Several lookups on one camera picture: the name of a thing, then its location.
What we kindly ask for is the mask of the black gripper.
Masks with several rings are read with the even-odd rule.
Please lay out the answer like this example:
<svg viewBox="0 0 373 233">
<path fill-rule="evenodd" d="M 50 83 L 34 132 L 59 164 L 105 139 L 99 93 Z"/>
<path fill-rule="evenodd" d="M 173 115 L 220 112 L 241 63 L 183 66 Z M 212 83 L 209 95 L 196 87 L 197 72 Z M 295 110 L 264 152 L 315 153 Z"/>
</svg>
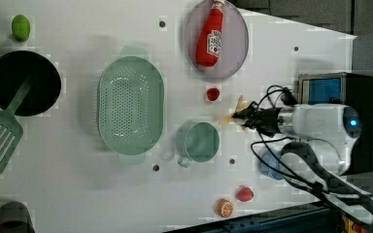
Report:
<svg viewBox="0 0 373 233">
<path fill-rule="evenodd" d="M 273 137 L 278 132 L 278 114 L 276 109 L 264 109 L 257 111 L 256 109 L 244 109 L 232 115 L 233 118 L 247 119 L 243 127 L 256 129 L 260 134 L 267 137 Z"/>
</svg>

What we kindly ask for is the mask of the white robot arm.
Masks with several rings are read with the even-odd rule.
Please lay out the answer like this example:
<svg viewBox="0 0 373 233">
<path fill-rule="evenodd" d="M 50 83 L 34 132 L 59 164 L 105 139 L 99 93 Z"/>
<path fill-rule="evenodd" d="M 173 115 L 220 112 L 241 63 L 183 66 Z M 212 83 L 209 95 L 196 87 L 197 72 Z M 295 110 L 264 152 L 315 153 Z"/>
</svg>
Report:
<svg viewBox="0 0 373 233">
<path fill-rule="evenodd" d="M 363 225 L 373 226 L 373 194 L 341 178 L 350 167 L 362 131 L 353 108 L 336 104 L 270 109 L 248 106 L 232 119 L 268 137 L 281 134 L 290 138 L 276 155 L 276 171 L 288 184 Z"/>
</svg>

